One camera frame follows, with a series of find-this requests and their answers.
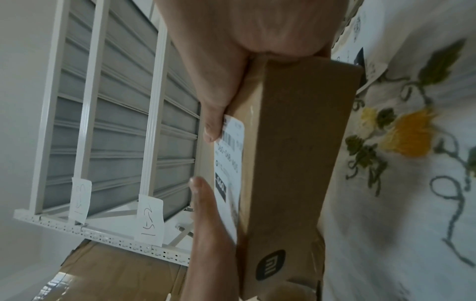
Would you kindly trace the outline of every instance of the black logo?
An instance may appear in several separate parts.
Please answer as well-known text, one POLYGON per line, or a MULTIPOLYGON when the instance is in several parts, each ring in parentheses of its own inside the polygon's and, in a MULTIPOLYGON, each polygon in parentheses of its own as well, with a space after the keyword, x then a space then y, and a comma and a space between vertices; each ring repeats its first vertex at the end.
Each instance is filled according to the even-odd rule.
POLYGON ((222 179, 215 173, 215 187, 218 189, 218 192, 222 196, 223 200, 227 201, 227 187, 223 183, 222 179))
POLYGON ((284 265, 286 251, 279 250, 263 258, 256 267, 256 279, 265 280, 278 273, 284 265))

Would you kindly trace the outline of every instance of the hand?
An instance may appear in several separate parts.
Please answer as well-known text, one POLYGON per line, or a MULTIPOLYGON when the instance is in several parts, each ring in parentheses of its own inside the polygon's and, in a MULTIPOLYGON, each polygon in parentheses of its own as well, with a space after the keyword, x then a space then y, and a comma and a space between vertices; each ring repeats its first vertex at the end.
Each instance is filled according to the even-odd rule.
POLYGON ((202 104, 204 138, 221 134, 223 113, 255 53, 330 56, 348 0, 155 0, 202 104))
POLYGON ((203 178, 192 178, 189 186, 195 224, 180 300, 238 300, 236 248, 218 214, 213 190, 203 178))

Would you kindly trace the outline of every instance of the fingernail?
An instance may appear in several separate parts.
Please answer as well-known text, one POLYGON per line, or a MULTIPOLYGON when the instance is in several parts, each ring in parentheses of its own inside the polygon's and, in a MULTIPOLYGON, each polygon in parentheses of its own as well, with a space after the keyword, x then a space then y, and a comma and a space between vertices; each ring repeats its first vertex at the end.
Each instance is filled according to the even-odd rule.
POLYGON ((212 136, 210 136, 209 132, 209 126, 205 126, 205 130, 203 131, 203 139, 205 139, 205 142, 210 143, 213 141, 212 136))
POLYGON ((190 190, 193 194, 198 194, 202 188, 201 182, 196 178, 190 178, 190 181, 188 181, 188 186, 190 187, 190 190))

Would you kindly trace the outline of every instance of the large cardboard box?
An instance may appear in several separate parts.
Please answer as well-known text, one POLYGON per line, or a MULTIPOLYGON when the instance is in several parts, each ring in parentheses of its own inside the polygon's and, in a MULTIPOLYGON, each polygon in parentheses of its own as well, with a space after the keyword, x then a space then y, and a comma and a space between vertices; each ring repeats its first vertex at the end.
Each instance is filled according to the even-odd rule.
POLYGON ((226 114, 244 124, 240 297, 299 277, 359 85, 359 67, 262 56, 226 114))
POLYGON ((85 241, 34 300, 178 301, 186 267, 85 241))

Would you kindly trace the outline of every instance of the label with handwritten number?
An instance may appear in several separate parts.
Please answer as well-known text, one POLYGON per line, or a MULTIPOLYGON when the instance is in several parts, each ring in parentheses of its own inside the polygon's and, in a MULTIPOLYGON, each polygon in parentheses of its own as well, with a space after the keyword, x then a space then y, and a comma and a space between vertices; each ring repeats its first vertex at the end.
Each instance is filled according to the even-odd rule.
POLYGON ((92 183, 81 178, 72 178, 72 181, 73 188, 71 190, 68 218, 84 224, 88 217, 91 202, 92 183))
POLYGON ((164 235, 164 201, 140 194, 134 239, 143 243, 162 246, 164 235))
POLYGON ((222 136, 215 141, 215 198, 223 224, 235 243, 237 242, 243 141, 243 123, 225 115, 222 136))

